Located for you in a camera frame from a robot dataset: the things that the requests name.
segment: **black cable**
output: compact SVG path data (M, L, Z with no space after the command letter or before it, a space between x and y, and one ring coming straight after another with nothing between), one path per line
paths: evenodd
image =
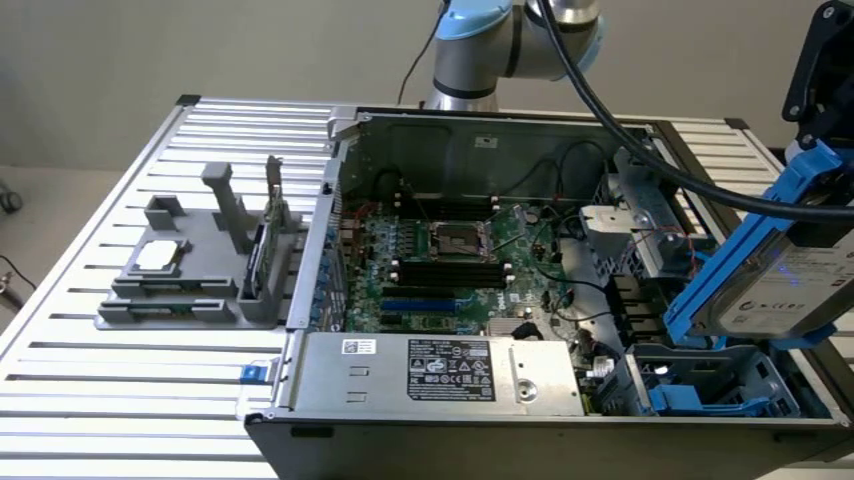
M12 260L9 260L9 257L6 257L5 255L0 255L0 259L2 259L5 261L5 263L9 264L9 267L12 267L12 270L14 270L14 274L21 277L21 280L24 280L24 282L26 282L26 284L32 287L33 290L36 290L36 284L32 283L32 281L24 276L24 274L21 273L21 271L17 269L17 267L14 266L14 263L12 263Z
M557 21L555 20L555 14L551 9L549 2L545 0L536 0L536 4L539 5L539 11L541 12L543 19L545 21L545 32L548 33L551 44L557 56L560 57L565 74L572 82L577 96L599 122L601 122L601 126L625 147L636 160L643 162L647 167L649 167L661 175L661 177L669 180L679 187L692 191L697 195L725 205L727 207L788 220L799 220L811 223L854 224L854 208L792 205L784 202L753 198L703 182L660 160L619 124L592 91L589 84L584 79L584 75L577 68L575 61L569 57L565 46L563 45Z
M603 294L605 294L604 288L601 288L601 287L600 287L599 285L596 285L595 283L585 282L584 280L567 280L567 279L563 279L563 278L557 278L557 277L555 277L553 275L551 275L548 272L545 272L545 271L543 270L543 268L539 266L539 262L536 261L536 257L535 257L535 254L533 254L533 246L536 245L536 241L539 240L539 237L540 237L540 235L543 234L543 230L545 230L545 227L548 227L548 223L549 223L549 222L545 222L545 223L543 224L543 226L539 228L539 230L536 231L536 234L533 235L533 239L532 239L532 241L531 241L531 260L532 260L532 262L531 262L531 263L533 264L533 268L536 269L537 273L539 273L543 277L545 277L548 280L551 280L551 281L553 281L553 282L565 283L565 284L569 284L569 285L585 285L585 286L588 286L588 287L591 287L591 288L596 289L596 290L597 290L599 292L601 292Z
M507 195L509 192L512 192L516 188L519 188L519 186L528 181L528 179L531 178L531 176L536 173L536 170L539 169L539 167L541 165L551 165L555 170L557 170L557 164L555 163L553 160L548 159L548 158L543 158L539 162L536 162L533 164L533 166L531 167L531 170L528 170L528 173L524 174L524 176L516 181L516 183L513 183L509 187L507 187L504 190L501 190L500 192L497 192L499 196L504 196Z
M577 142L572 142L565 147L565 150L563 150L563 155L560 155L560 161L557 162L557 186L560 186L560 189L563 188L561 187L563 186L563 164L565 163L565 157L568 157L569 153L572 153L572 150L575 150L581 145L589 145L599 151L599 155L601 155L601 165L604 167L603 175L608 174L608 157L604 153L604 149L601 148L601 145L599 145L592 140L580 140Z
M376 189L379 187L379 180L380 178L383 178L383 176L388 175L389 173L393 173L397 177L397 180L400 180L403 178L403 173L400 172L400 169L397 168L396 165L392 165L391 167L383 167L377 170L376 175L373 175L373 182L370 183L370 192L368 193L368 199L372 201L377 201L379 197L376 196Z
M560 320L565 320L567 322L577 323L577 322L585 322L587 320L592 320L593 318L599 318L599 317L603 317L603 316L605 316L605 315L611 315L611 312L599 312L599 313L596 313L595 315L589 315L588 317L584 317L584 318L568 318L568 317L564 317L564 316L560 314L560 312L557 312L557 311L555 310L555 315L557 316L557 318L559 318Z
M424 53L427 53L427 48L429 47L429 42L432 42L433 37L436 36L436 31L439 30L439 24L441 23L441 17L448 12L448 8L451 6L451 0L443 0L441 9L439 10L439 18L436 18L436 24L432 26L432 30L429 32L429 37L427 37L427 42L421 48L421 51L415 57L415 61L412 62L412 66L409 66L409 71L405 72L405 77L403 77L403 82L400 82L400 91L397 92L397 105L403 101L403 92L405 91L405 84L409 81L409 77L412 76L412 72L415 71L415 67L417 67L417 62L421 61L421 57Z

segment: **warning label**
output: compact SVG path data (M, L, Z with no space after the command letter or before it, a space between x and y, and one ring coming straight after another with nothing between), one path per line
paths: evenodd
M493 402L489 342L409 340L407 394L412 400Z

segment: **slotted metal surface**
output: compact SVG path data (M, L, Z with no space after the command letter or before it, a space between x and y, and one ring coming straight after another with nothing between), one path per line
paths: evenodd
M310 221L329 109L205 98L172 111L0 337L0 478L274 478L234 419L270 387L240 386L237 376L277 355L285 332L101 332L92 318L142 233L150 195L214 207L197 178L204 162L232 163L234 192L260 209L264 162L280 156L285 198ZM759 195L779 165L751 134L721 121L668 120L713 181ZM847 336L834 342L854 363L854 316L839 327Z

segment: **white wall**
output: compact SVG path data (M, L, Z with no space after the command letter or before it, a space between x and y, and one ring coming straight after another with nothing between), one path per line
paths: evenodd
M0 0L0 164L122 169L181 93L392 102L436 3ZM816 5L601 0L601 99L621 113L741 117L784 145L779 109ZM499 94L505 108L583 110L564 82L508 80Z

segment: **small white component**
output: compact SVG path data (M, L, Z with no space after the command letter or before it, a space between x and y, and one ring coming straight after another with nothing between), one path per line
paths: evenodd
M172 263L177 253L177 242L173 240L154 240L142 245L136 257L140 270L162 270Z

